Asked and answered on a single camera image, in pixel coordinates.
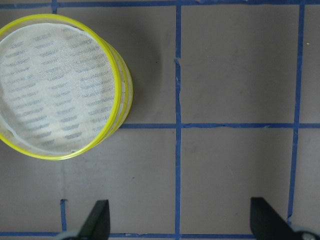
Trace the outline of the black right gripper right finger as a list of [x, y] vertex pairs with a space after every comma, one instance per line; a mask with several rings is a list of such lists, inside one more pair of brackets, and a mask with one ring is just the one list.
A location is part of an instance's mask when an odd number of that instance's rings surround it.
[[250, 230], [256, 240], [302, 240], [263, 197], [250, 199]]

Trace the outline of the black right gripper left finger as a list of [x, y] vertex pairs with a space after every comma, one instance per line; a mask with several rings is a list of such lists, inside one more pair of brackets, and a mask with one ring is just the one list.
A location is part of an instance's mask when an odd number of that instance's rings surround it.
[[108, 200], [98, 200], [78, 232], [79, 240], [108, 240], [111, 232]]

